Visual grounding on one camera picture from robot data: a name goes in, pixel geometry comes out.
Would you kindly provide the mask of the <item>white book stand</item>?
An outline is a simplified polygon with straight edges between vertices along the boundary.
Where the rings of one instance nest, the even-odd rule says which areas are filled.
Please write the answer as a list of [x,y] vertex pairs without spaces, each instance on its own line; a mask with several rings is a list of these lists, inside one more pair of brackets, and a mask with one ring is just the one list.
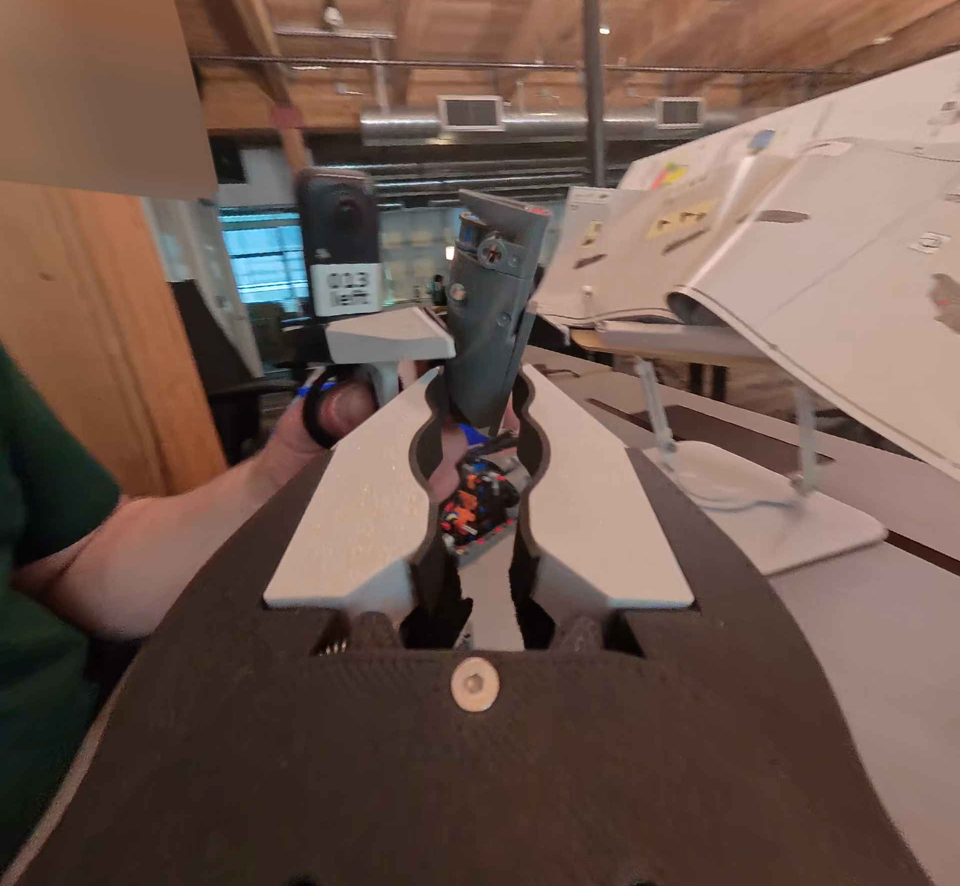
[[581,288],[582,310],[613,352],[634,354],[655,447],[649,458],[757,567],[771,576],[882,544],[879,521],[819,489],[810,389],[794,381],[797,467],[783,475],[701,441],[678,441],[668,420],[649,352],[705,352],[763,363],[767,356],[726,325],[642,325],[605,319],[594,289]]

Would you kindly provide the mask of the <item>grey lego panel assembly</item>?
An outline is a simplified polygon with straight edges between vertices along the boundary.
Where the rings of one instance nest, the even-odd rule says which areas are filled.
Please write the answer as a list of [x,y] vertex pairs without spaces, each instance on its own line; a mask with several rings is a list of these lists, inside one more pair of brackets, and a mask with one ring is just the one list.
[[459,198],[445,318],[455,354],[443,375],[453,415],[492,434],[505,416],[534,325],[530,303],[550,214],[466,188]]

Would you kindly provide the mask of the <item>person's left forearm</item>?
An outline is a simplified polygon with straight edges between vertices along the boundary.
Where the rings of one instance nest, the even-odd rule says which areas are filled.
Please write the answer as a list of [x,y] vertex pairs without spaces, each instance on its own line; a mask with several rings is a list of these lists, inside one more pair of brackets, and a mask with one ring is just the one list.
[[320,456],[270,442],[189,492],[122,498],[77,542],[19,568],[13,588],[98,637],[146,637],[212,555]]

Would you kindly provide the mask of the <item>silver air duct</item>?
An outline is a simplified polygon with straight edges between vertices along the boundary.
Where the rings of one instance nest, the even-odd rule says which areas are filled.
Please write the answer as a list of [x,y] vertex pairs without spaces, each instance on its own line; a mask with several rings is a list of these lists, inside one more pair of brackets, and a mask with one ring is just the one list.
[[[611,140],[648,140],[699,136],[726,129],[725,112],[709,112],[701,98],[658,98],[652,104],[607,110],[604,136]],[[562,143],[585,140],[582,110],[515,110],[498,95],[442,95],[431,109],[367,111],[360,134],[368,146],[468,142]]]

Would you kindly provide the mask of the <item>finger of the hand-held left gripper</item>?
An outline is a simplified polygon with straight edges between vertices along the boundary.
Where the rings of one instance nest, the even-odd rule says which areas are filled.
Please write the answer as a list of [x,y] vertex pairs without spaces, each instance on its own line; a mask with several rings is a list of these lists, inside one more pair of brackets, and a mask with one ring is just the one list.
[[325,333],[331,365],[364,376],[379,408],[400,393],[402,362],[443,363],[456,352],[441,318],[416,305],[338,320]]

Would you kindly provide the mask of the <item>person's left hand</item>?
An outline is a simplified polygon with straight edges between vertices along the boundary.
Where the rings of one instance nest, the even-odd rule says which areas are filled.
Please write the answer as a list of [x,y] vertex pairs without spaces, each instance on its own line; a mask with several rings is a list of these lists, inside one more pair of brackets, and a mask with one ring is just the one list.
[[265,467],[285,482],[335,446],[378,410],[369,382],[343,379],[318,394],[297,397],[275,425],[262,450]]

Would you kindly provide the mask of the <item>partly built lego model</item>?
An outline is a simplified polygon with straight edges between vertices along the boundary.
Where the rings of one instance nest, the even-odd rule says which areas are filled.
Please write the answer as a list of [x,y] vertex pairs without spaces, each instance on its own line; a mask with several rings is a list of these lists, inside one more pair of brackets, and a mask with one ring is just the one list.
[[483,551],[515,523],[526,482],[516,440],[498,437],[460,462],[457,487],[439,509],[440,535],[455,561]]

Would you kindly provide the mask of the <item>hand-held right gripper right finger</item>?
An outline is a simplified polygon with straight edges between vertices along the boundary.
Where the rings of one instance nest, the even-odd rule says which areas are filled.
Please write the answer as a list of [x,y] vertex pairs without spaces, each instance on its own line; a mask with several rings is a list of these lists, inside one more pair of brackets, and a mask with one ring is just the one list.
[[515,603],[554,623],[683,610],[694,595],[628,449],[534,367],[515,382],[517,457],[529,474],[515,549]]

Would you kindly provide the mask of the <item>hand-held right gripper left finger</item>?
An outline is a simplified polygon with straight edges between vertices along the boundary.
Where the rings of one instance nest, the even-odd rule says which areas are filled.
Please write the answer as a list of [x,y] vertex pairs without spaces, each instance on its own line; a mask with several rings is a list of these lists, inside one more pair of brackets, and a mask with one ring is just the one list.
[[434,368],[330,452],[268,583],[271,609],[407,616],[412,571],[436,529],[429,478],[443,459],[445,386]]

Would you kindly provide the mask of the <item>open instruction booklet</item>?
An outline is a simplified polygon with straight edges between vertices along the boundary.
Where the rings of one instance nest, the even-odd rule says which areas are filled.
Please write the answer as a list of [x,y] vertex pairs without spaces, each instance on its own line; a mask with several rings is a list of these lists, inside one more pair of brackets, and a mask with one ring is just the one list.
[[540,315],[705,316],[958,479],[958,101],[954,52],[635,160]]

